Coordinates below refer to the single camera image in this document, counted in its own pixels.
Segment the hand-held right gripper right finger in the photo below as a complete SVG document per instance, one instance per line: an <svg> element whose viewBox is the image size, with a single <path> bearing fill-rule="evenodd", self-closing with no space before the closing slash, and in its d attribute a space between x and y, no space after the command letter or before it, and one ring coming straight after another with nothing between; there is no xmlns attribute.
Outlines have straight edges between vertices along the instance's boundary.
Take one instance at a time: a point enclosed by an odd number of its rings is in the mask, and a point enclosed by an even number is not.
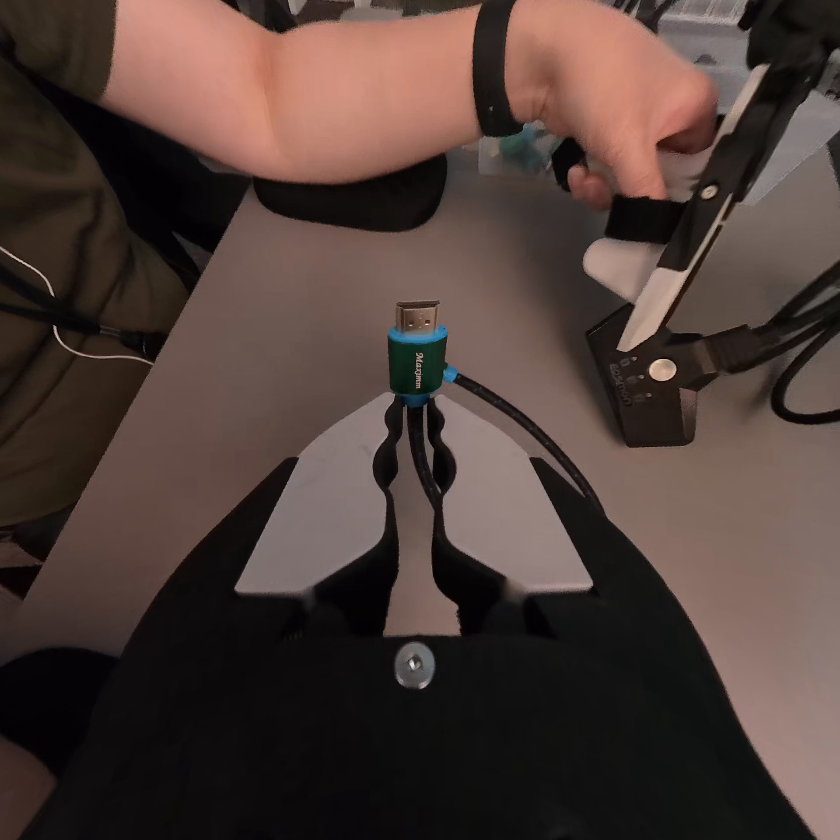
<svg viewBox="0 0 840 840"><path fill-rule="evenodd" d="M532 459L481 416L439 396L429 404L434 504L433 574L457 607L463 635L494 612L524 624L538 596L591 594L592 577Z"/></svg>

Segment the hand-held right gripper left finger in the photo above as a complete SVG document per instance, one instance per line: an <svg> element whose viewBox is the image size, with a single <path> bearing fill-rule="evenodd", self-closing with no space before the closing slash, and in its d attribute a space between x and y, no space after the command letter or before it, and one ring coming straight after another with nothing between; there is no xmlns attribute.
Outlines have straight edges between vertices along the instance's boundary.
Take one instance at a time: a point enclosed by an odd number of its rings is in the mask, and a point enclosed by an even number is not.
<svg viewBox="0 0 840 840"><path fill-rule="evenodd" d="M330 606L359 636L381 636L399 568L391 484L401 400L384 393L297 458L235 586L306 609Z"/></svg>

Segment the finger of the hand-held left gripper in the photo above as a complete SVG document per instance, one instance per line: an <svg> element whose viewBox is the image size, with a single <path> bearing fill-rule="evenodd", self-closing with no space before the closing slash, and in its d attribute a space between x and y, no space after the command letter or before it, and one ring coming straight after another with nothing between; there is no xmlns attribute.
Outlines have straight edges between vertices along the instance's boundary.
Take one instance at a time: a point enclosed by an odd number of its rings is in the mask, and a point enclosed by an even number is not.
<svg viewBox="0 0 840 840"><path fill-rule="evenodd" d="M695 270L729 215L730 212L719 212L715 217L705 212L684 213L676 238L676 270L682 277Z"/></svg>
<svg viewBox="0 0 840 840"><path fill-rule="evenodd" d="M656 334L677 303L687 272L657 267L636 300L616 349L633 351Z"/></svg>

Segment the black hdmi switch box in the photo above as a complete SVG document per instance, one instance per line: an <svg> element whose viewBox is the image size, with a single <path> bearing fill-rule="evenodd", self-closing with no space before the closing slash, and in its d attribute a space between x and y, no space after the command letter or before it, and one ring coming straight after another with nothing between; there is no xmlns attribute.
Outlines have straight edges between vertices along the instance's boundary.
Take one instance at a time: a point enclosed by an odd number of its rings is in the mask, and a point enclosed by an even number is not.
<svg viewBox="0 0 840 840"><path fill-rule="evenodd" d="M616 346L633 306L627 303L585 337L627 447L690 444L697 428L697 395L719 374L704 337L661 327L630 351Z"/></svg>

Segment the person's left forearm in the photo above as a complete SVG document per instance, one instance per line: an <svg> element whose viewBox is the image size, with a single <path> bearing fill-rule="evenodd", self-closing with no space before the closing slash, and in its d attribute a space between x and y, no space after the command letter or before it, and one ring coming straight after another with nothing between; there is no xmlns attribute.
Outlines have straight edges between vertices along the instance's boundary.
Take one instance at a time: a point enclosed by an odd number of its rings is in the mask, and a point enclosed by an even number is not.
<svg viewBox="0 0 840 840"><path fill-rule="evenodd" d="M220 164L339 184L480 136L477 8L274 34L222 2L117 3L101 104Z"/></svg>

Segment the person's left hand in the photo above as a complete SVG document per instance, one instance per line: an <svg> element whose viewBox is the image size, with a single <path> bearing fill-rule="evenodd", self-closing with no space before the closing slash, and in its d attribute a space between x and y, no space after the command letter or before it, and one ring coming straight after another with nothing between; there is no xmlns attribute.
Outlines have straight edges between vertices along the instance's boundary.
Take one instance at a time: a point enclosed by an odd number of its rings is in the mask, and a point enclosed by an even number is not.
<svg viewBox="0 0 840 840"><path fill-rule="evenodd" d="M645 27L597 2L516 2L505 88L517 121L539 120L572 137L629 197L667 197L661 144L694 154L715 135L711 80Z"/></svg>

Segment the clear plastic box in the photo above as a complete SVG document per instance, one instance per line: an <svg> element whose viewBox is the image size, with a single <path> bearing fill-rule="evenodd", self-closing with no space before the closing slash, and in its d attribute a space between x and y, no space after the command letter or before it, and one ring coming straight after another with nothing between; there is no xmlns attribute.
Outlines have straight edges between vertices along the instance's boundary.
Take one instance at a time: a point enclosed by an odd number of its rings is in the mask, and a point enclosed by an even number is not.
<svg viewBox="0 0 840 840"><path fill-rule="evenodd" d="M542 177L553 173L552 156L561 139L542 122L527 123L516 134L479 141L478 173L487 176Z"/></svg>

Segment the black wristband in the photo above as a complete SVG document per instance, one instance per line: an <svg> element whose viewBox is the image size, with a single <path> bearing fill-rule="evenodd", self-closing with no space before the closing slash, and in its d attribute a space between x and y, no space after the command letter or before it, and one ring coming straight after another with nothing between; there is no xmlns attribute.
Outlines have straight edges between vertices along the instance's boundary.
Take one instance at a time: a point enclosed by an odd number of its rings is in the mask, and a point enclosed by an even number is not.
<svg viewBox="0 0 840 840"><path fill-rule="evenodd" d="M508 27L514 1L483 3L472 45L472 89L481 134L504 138L520 133L506 89Z"/></svg>

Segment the black padded rest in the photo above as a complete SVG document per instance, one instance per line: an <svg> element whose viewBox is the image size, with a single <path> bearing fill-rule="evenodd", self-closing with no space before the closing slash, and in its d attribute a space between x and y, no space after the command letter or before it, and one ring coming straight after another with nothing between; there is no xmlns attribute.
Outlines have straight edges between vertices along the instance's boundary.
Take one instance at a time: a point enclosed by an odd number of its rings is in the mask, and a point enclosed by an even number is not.
<svg viewBox="0 0 840 840"><path fill-rule="evenodd" d="M302 222L375 233L421 227L438 210L445 191L445 154L400 171L339 185L276 182L255 178L259 203L273 214Z"/></svg>

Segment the person's dark olive shirt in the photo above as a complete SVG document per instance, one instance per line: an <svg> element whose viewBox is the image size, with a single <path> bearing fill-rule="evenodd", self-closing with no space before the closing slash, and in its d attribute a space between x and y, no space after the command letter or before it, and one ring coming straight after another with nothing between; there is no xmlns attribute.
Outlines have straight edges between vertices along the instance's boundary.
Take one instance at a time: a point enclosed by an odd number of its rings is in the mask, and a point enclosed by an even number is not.
<svg viewBox="0 0 840 840"><path fill-rule="evenodd" d="M166 335L249 187L102 110L115 2L2 2L2 277L106 327ZM2 534L65 515L149 370L2 284Z"/></svg>

